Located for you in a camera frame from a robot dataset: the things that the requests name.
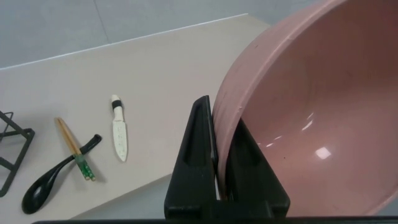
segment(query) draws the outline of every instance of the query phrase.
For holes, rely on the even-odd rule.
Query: white knife sheath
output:
[[[113,119],[113,141],[116,154],[125,162],[127,159],[127,131],[123,119],[123,107],[120,98],[112,95]]]

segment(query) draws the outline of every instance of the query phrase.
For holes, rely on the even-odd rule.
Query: pink bowl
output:
[[[242,117],[288,216],[377,212],[398,188],[398,1],[323,1],[267,29],[233,63],[213,117],[221,186]]]

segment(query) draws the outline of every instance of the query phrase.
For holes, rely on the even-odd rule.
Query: chopsticks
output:
[[[67,124],[63,121],[62,118],[55,118],[55,124],[57,124],[59,130],[62,133],[62,137],[65,140],[70,152],[75,158],[77,166],[79,167],[81,174],[86,180],[95,181],[95,176],[88,166],[86,159],[81,154],[79,147],[77,146],[72,134],[70,133]]]

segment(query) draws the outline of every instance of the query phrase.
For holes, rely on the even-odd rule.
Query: black spoon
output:
[[[80,148],[81,153],[86,154],[100,143],[101,140],[102,137],[99,134],[95,134],[87,144]],[[72,160],[73,156],[64,159],[54,168],[50,169],[43,176],[38,178],[32,186],[29,187],[22,199],[22,211],[24,211],[25,214],[33,214],[40,209],[47,197],[50,195],[58,173],[61,171],[62,167]]]

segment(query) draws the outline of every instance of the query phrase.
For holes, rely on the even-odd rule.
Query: table surface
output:
[[[0,110],[15,112],[17,124],[36,132],[10,190],[0,198],[2,222],[72,218],[169,175],[192,103],[210,95],[213,104],[235,58],[267,27],[239,16],[0,70]],[[112,94],[125,105],[125,163],[113,147]],[[70,155],[55,126],[57,116],[81,145],[102,135],[86,156],[97,181],[85,181],[76,166],[64,168],[47,205],[24,215],[26,190]],[[2,142],[0,156],[12,153],[8,149],[16,142]]]

